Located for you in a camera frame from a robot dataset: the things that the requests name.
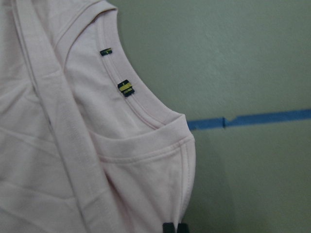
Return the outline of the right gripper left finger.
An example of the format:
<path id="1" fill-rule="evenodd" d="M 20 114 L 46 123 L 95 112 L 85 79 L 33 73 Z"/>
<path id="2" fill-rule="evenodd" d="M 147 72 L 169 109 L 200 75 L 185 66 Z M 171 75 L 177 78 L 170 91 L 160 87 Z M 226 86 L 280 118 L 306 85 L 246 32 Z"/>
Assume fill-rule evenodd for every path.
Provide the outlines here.
<path id="1" fill-rule="evenodd" d="M 163 233 L 175 233 L 175 226 L 173 222 L 165 222 L 162 224 Z"/>

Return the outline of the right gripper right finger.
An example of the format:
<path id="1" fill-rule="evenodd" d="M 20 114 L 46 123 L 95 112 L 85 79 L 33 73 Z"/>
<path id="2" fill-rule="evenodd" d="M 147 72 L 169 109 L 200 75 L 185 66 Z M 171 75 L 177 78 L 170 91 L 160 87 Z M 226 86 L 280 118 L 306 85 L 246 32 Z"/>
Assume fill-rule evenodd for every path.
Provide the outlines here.
<path id="1" fill-rule="evenodd" d="M 179 223 L 177 226 L 177 233 L 190 233 L 187 223 Z"/>

